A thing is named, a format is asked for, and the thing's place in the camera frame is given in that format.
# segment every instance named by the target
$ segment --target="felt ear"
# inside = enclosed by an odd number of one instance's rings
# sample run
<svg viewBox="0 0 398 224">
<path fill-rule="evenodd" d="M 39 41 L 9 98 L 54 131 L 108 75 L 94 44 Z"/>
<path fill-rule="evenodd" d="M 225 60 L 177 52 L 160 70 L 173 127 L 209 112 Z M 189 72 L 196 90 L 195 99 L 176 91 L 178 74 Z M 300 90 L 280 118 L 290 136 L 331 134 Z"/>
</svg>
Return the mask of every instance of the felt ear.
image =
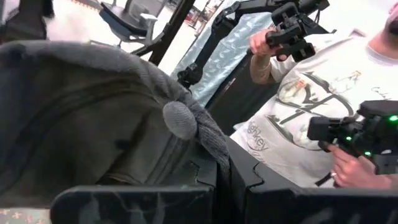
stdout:
<svg viewBox="0 0 398 224">
<path fill-rule="evenodd" d="M 168 129 L 180 139 L 189 140 L 197 134 L 198 123 L 195 116 L 181 102 L 168 102 L 163 107 L 163 119 Z"/>
</svg>

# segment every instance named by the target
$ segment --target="black bag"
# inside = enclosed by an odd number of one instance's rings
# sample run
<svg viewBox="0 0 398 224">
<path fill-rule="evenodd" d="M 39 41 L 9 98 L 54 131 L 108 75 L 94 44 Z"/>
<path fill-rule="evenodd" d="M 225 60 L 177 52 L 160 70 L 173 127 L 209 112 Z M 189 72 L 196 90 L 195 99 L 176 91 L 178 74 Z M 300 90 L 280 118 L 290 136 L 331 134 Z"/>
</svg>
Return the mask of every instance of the black bag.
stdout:
<svg viewBox="0 0 398 224">
<path fill-rule="evenodd" d="M 119 49 L 0 47 L 0 207 L 48 207 L 76 185 L 159 184 L 199 142 L 228 179 L 223 133 L 177 82 Z"/>
</svg>

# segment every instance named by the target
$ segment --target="camera rig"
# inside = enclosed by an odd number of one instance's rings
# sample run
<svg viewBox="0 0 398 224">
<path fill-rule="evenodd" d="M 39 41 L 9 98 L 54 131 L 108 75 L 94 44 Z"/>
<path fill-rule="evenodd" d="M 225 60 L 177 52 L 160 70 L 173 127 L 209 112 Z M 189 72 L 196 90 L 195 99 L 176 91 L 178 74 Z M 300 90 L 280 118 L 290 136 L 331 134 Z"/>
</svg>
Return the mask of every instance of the camera rig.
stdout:
<svg viewBox="0 0 398 224">
<path fill-rule="evenodd" d="M 236 1 L 215 17 L 209 39 L 197 59 L 185 70 L 177 73 L 178 82 L 186 89 L 189 89 L 191 85 L 195 85 L 201 80 L 203 67 L 218 43 L 229 35 L 245 14 L 273 12 L 272 20 L 277 26 L 277 32 L 268 34 L 267 38 L 269 41 L 267 43 L 270 46 L 282 44 L 284 48 L 278 51 L 277 54 L 292 55 L 296 61 L 311 57 L 315 53 L 313 47 L 306 43 L 303 38 L 307 35 L 306 27 L 312 28 L 317 24 L 303 17 L 316 10 L 322 11 L 328 6 L 328 0 Z M 227 16 L 232 13 L 235 13 L 234 19 L 228 18 Z"/>
<path fill-rule="evenodd" d="M 337 144 L 354 157 L 370 158 L 376 165 L 376 174 L 397 173 L 398 101 L 364 101 L 357 114 L 364 119 L 312 117 L 307 137 Z"/>
</svg>

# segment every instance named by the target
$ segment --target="person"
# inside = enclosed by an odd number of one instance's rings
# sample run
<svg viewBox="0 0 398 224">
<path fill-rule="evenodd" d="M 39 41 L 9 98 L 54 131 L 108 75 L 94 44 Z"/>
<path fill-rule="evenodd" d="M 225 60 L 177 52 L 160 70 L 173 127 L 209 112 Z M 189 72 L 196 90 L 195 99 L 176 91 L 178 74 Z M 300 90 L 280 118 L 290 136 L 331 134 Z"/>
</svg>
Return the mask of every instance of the person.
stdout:
<svg viewBox="0 0 398 224">
<path fill-rule="evenodd" d="M 337 146 L 320 149 L 307 138 L 312 116 L 356 116 L 365 100 L 398 100 L 398 2 L 385 28 L 372 39 L 357 32 L 306 37 L 316 54 L 295 63 L 271 55 L 265 29 L 250 38 L 251 78 L 258 84 L 280 83 L 279 89 L 231 138 L 257 160 L 301 187 L 362 187 L 389 189 L 393 175 L 375 175 L 364 157 L 355 158 Z M 333 181 L 320 185 L 331 172 Z"/>
</svg>

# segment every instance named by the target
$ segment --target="office chair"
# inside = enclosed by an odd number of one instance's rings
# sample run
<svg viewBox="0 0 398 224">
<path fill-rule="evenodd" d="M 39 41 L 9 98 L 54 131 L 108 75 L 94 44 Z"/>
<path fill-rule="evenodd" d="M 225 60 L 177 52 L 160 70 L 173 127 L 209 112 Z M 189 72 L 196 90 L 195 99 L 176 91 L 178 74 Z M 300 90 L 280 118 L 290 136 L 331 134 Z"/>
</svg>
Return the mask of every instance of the office chair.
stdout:
<svg viewBox="0 0 398 224">
<path fill-rule="evenodd" d="M 120 42 L 137 42 L 144 45 L 153 43 L 154 25 L 157 16 L 163 9 L 166 1 L 163 0 L 127 0 L 124 8 L 116 5 L 116 0 L 112 4 L 101 3 L 102 10 L 99 15 L 109 25 L 112 33 L 116 35 Z"/>
</svg>

